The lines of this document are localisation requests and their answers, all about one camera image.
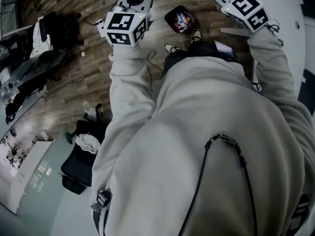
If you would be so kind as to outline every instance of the wooden floor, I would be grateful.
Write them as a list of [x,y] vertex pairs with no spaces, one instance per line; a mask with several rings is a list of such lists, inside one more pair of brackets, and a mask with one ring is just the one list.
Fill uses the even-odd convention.
[[[31,140],[42,129],[54,138],[63,129],[74,130],[76,121],[82,118],[82,104],[85,100],[92,105],[101,103],[104,113],[110,118],[109,72],[111,62],[108,55],[112,48],[101,38],[97,28],[85,22],[95,21],[106,16],[115,0],[21,0],[23,26],[35,24],[39,16],[46,11],[34,11],[37,8],[56,11],[62,14],[80,12],[80,35],[85,41],[83,46],[71,50],[59,69],[62,80],[48,84],[47,97],[37,102],[14,126],[19,139]],[[190,35],[175,33],[165,22],[167,12],[178,5],[184,5],[198,20],[203,37],[217,40],[231,46],[245,68],[248,78],[252,73],[252,58],[247,40],[243,37],[220,33],[220,27],[236,25],[220,12],[220,7],[212,0],[154,0],[151,10],[155,21],[142,41],[145,52],[156,50],[157,55],[151,60],[163,67],[166,53],[165,42],[171,42],[181,48],[187,48]],[[149,65],[154,80],[158,80],[160,71]]]

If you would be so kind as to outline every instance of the cable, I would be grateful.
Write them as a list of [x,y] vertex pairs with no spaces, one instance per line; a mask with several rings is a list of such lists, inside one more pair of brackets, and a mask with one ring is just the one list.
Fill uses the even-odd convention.
[[161,72],[163,72],[163,70],[162,70],[161,68],[159,68],[157,65],[153,64],[153,63],[150,61],[150,59],[153,59],[153,58],[156,56],[156,54],[157,54],[156,50],[150,51],[149,54],[148,54],[148,56],[147,56],[147,61],[148,61],[151,65],[155,66],[158,70],[160,70]]
[[[277,19],[272,19],[272,20],[275,20],[277,22],[277,25],[266,24],[266,27],[273,33],[273,35],[275,35],[274,32],[279,33],[280,31],[280,23]],[[280,42],[281,46],[284,46],[283,40],[278,38],[278,41]]]
[[[114,8],[115,5],[117,4],[117,2],[118,2],[118,0],[115,1],[115,3],[113,4],[113,6],[111,7],[110,11],[113,10],[113,8]],[[70,15],[70,14],[71,14],[71,13],[69,13],[69,14],[62,14],[62,13],[57,12],[57,11],[45,10],[45,9],[37,9],[37,6],[36,6],[36,5],[35,5],[33,8],[30,9],[29,14],[32,13],[33,11],[35,11],[35,10],[37,10],[37,11],[41,11],[41,10],[42,10],[42,11],[47,11],[47,12],[55,12],[55,13],[57,13],[57,14],[64,15],[64,16],[67,16],[67,15]],[[88,25],[90,25],[90,26],[97,26],[99,23],[102,23],[105,19],[106,19],[106,17],[104,17],[104,18],[103,18],[102,20],[100,20],[99,22],[96,22],[95,24],[91,24],[90,22],[87,22],[87,21],[82,20],[82,19],[81,19],[81,21],[84,22],[84,23],[86,23],[86,24],[88,24]]]
[[193,195],[191,204],[189,206],[188,212],[186,214],[186,217],[184,219],[183,225],[178,233],[178,236],[182,236],[186,227],[186,224],[188,222],[188,219],[190,217],[190,213],[192,211],[192,208],[194,206],[194,203],[196,201],[198,192],[199,192],[199,188],[201,185],[201,180],[202,180],[202,176],[203,176],[203,171],[205,168],[205,164],[206,164],[206,159],[207,159],[207,155],[208,155],[208,151],[210,149],[210,146],[212,144],[212,142],[214,142],[215,140],[220,139],[223,143],[227,144],[230,147],[233,147],[236,150],[237,155],[239,156],[240,159],[240,163],[241,163],[241,167],[244,169],[244,173],[245,173],[245,177],[246,177],[246,181],[247,181],[247,186],[248,186],[248,190],[249,190],[249,194],[250,194],[250,199],[251,199],[251,205],[252,205],[252,218],[253,218],[253,224],[254,224],[254,236],[257,236],[257,218],[256,218],[256,210],[255,210],[255,203],[254,203],[254,198],[253,198],[253,194],[252,194],[252,185],[251,185],[251,181],[248,175],[248,171],[246,168],[246,161],[242,155],[241,149],[238,146],[237,142],[235,140],[233,140],[232,138],[226,136],[226,135],[221,135],[221,134],[217,134],[215,135],[213,138],[211,138],[205,145],[205,153],[203,156],[203,161],[202,161],[202,165],[201,165],[201,169],[200,169],[200,174],[199,174],[199,178],[198,178],[198,182],[197,182],[197,187],[195,190],[195,193]]
[[[115,5],[117,4],[117,2],[118,2],[118,0],[116,0],[115,1],[115,3],[113,4],[113,6],[111,7],[111,9],[109,10],[109,11],[112,11],[113,9],[114,9],[114,7],[115,7]],[[93,24],[92,26],[97,26],[99,23],[102,23],[105,19],[106,19],[106,17],[104,17],[102,20],[100,20],[99,22],[96,22],[95,24]]]
[[[147,55],[147,62],[150,63],[151,65],[155,66],[158,70],[160,70],[161,72],[163,72],[163,70],[161,68],[159,68],[156,64],[153,64],[150,59],[153,59],[155,56],[156,56],[157,52],[156,50],[152,50],[149,52],[149,54]],[[152,89],[152,84],[153,84],[153,77],[152,77],[152,73],[149,69],[149,67],[147,66],[147,70],[149,72],[149,75],[150,75],[150,91],[153,92],[153,89]]]

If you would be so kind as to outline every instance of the shoe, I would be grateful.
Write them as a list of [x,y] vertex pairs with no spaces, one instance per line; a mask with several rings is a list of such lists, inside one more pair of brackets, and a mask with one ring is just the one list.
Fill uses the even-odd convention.
[[170,54],[170,53],[173,53],[173,52],[175,52],[175,51],[177,51],[177,50],[181,50],[181,49],[178,48],[178,47],[175,46],[175,45],[166,43],[166,44],[164,45],[164,50],[165,50],[168,54]]
[[202,35],[199,29],[195,29],[191,35],[191,44],[197,41],[201,41]]

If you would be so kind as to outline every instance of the beige hoodie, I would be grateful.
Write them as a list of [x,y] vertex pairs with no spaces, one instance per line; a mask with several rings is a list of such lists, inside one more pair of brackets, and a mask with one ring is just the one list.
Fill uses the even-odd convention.
[[[146,65],[139,49],[115,47],[113,120],[93,167],[91,204],[104,190],[112,194],[101,216],[101,235],[178,235],[196,190],[205,144],[217,134],[234,139],[247,163],[257,235],[285,233],[303,193],[313,206],[310,113],[296,100],[277,37],[264,28],[249,46],[259,63],[260,93],[233,64],[195,57],[173,66],[153,99],[142,79]],[[184,235],[254,235],[244,171],[235,150],[220,141],[209,149]]]

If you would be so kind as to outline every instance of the white table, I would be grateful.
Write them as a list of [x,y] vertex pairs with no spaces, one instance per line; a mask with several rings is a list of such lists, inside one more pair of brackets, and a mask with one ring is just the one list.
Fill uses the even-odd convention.
[[305,66],[305,28],[299,0],[262,0],[271,18],[280,23],[278,37],[283,40],[289,68],[294,78],[294,91],[298,96]]

